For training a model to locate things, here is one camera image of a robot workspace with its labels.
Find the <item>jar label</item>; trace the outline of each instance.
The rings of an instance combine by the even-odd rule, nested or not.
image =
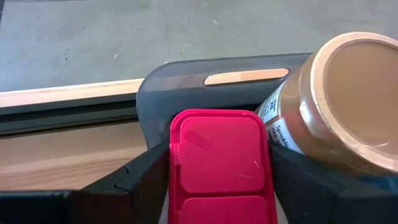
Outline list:
[[[289,130],[286,126],[285,118],[279,119],[274,123],[268,125],[266,129],[268,133],[268,139],[304,155],[304,153],[296,145],[292,136],[290,135]]]
[[[267,123],[278,115],[279,95],[284,83],[285,82],[283,82],[260,106],[259,117],[262,119],[263,123]]]

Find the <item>peanut butter jar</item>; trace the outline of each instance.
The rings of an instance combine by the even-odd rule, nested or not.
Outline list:
[[[398,173],[398,41],[339,35],[259,107],[271,141],[348,174]]]

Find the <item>red plastic container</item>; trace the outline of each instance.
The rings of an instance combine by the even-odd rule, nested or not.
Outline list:
[[[169,224],[276,224],[266,131],[243,110],[186,110],[170,127]]]

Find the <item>concrete floor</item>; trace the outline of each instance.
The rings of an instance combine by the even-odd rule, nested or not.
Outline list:
[[[176,60],[311,52],[366,30],[398,38],[395,0],[6,1],[0,91],[145,77]]]

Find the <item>plastic container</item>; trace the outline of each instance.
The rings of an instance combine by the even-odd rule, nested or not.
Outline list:
[[[266,132],[243,110],[186,110],[170,128],[169,223],[276,224]]]
[[[261,105],[269,137],[349,174],[398,172],[398,41],[327,42]]]

